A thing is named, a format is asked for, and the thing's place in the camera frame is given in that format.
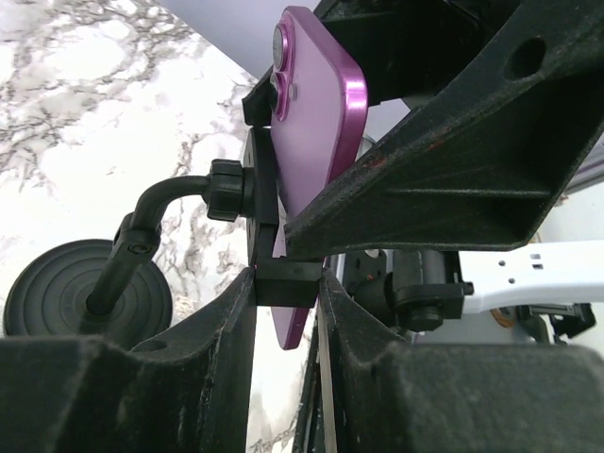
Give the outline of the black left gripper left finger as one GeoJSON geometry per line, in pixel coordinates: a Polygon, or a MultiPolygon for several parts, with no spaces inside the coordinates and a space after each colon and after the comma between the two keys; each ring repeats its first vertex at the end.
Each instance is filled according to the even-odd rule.
{"type": "Polygon", "coordinates": [[[242,452],[256,312],[242,271],[126,351],[94,336],[1,343],[5,452],[242,452]]]}

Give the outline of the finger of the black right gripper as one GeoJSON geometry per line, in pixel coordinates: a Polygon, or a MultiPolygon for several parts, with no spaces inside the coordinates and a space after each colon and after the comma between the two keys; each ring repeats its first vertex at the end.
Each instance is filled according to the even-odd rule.
{"type": "Polygon", "coordinates": [[[522,246],[602,132],[602,3],[523,1],[286,226],[288,254],[522,246]]]}

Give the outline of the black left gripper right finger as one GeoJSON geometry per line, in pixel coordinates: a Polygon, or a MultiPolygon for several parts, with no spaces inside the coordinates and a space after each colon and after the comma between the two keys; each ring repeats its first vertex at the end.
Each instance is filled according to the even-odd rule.
{"type": "Polygon", "coordinates": [[[602,448],[597,353],[538,344],[409,344],[323,273],[294,451],[602,448]]]}

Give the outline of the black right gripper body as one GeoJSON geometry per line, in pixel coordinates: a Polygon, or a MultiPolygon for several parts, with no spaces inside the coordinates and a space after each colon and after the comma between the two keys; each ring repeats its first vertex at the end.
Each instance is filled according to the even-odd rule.
{"type": "Polygon", "coordinates": [[[518,1],[321,1],[314,9],[361,67],[369,105],[422,104],[478,55],[518,1]]]}

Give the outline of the black phone red case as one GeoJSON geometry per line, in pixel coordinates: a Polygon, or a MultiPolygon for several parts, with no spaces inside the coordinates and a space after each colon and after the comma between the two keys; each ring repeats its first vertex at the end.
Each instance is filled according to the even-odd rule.
{"type": "Polygon", "coordinates": [[[355,161],[368,111],[361,67],[306,7],[284,9],[273,35],[270,135],[287,219],[355,161]]]}

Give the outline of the black phone stand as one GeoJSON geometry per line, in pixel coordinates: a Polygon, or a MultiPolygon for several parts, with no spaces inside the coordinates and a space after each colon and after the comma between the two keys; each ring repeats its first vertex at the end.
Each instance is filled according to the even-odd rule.
{"type": "MultiPolygon", "coordinates": [[[[247,74],[137,83],[103,102],[24,160],[1,158],[1,289],[41,253],[111,236],[139,194],[173,176],[203,175],[216,158],[243,154],[247,74]]],[[[210,302],[246,260],[245,222],[214,222],[197,197],[174,202],[155,257],[180,322],[210,302]]]]}

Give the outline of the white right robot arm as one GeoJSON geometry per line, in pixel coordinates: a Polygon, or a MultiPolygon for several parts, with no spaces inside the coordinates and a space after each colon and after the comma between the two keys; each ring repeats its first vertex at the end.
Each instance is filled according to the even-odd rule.
{"type": "Polygon", "coordinates": [[[530,239],[603,132],[599,1],[355,1],[327,29],[372,104],[409,107],[286,227],[297,259],[387,248],[408,327],[586,301],[603,286],[530,239]]]}

